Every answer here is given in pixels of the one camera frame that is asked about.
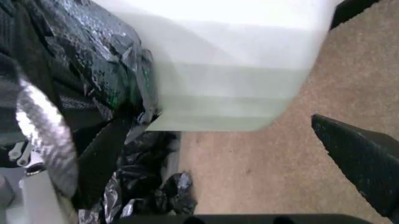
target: white plastic container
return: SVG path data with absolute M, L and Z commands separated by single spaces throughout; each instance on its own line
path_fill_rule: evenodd
M 153 53 L 161 116 L 149 130 L 249 131 L 309 74 L 335 0 L 94 0 Z

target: beige carpet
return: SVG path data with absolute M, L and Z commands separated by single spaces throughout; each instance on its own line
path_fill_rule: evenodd
M 300 95 L 253 133 L 185 133 L 197 213 L 343 213 L 389 223 L 345 179 L 313 133 L 320 113 L 399 139 L 399 1 L 333 30 Z

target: black plastic bag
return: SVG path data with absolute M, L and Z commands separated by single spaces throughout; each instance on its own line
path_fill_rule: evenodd
M 193 214 L 197 205 L 191 192 L 192 180 L 188 173 L 172 175 L 160 189 L 145 198 L 130 200 L 123 208 L 123 215 Z

